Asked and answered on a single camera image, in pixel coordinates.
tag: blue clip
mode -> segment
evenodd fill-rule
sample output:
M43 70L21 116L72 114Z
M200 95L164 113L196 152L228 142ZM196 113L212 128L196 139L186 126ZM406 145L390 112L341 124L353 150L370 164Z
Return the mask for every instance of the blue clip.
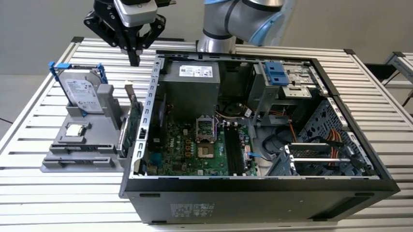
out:
M262 155L259 155L259 154L256 154L256 153L254 153L254 152L248 152L247 155L248 155L248 156L252 156L252 157L262 157Z
M263 64L265 74L270 78L270 85L287 86L290 79L285 74L283 66L279 62L266 62Z
M71 67L72 67L72 64L69 64L69 63L59 63L56 65L57 69L69 69Z
M55 80L59 81L59 76L57 76L57 73L56 73L56 70L55 70L55 62L53 61L49 62L49 71L51 71L51 73L55 77Z
M97 64L97 69L99 69L99 72L100 72L100 81L101 81L101 83L107 84L108 79L105 77L104 67L103 67L101 63Z

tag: power supply label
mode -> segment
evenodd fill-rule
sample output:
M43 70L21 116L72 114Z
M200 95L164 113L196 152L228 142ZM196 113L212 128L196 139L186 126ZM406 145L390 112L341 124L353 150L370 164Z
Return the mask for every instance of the power supply label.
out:
M212 77L212 67L182 65L179 68L179 76Z
M179 217L210 217L212 216L215 204L170 204L172 216Z
M93 85L87 80L67 79L65 84L69 88L73 104L88 113L101 112L101 107Z

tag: perforated metal panel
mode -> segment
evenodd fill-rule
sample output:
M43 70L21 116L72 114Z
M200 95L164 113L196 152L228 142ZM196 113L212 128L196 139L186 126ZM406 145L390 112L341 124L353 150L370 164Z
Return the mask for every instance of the perforated metal panel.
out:
M321 102L315 112L305 124L305 127L298 134L298 141L305 142L315 136L326 138L330 133L330 129L335 129L341 135L342 142L351 148L355 155L363 158L363 162L366 162L367 166L373 169L371 162L359 145L357 137L353 132L347 131L349 124L343 118L339 108L337 107L334 100L327 98Z

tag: motherboard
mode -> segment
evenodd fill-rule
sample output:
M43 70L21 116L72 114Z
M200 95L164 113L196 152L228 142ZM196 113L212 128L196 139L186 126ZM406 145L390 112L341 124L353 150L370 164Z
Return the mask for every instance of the motherboard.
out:
M150 155L148 175L227 176L232 175L228 165L239 163L243 170L240 175L256 176L255 162L247 155L251 152L251 140L246 127L238 126L236 132L235 154L239 155L228 158L223 123L212 120L211 127L203 121L199 124L167 122L162 152ZM199 133L214 136L214 139L199 140Z

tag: metal table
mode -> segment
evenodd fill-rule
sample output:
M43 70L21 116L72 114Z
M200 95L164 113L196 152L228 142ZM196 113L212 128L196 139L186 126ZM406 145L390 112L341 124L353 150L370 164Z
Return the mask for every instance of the metal table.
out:
M103 63L115 97L128 102L124 80L144 99L155 49L194 51L195 44L155 42L130 67L127 56L100 39L72 42L59 60ZM401 192L338 223L159 225L139 222L131 203L117 197L121 173L41 173L39 166L67 111L65 97L48 75L0 141L0 228L5 231L334 231L413 230L413 119L355 55L337 49L236 47L238 54L317 58L343 102L398 182Z
M393 52L386 64L391 64L413 83L413 53Z

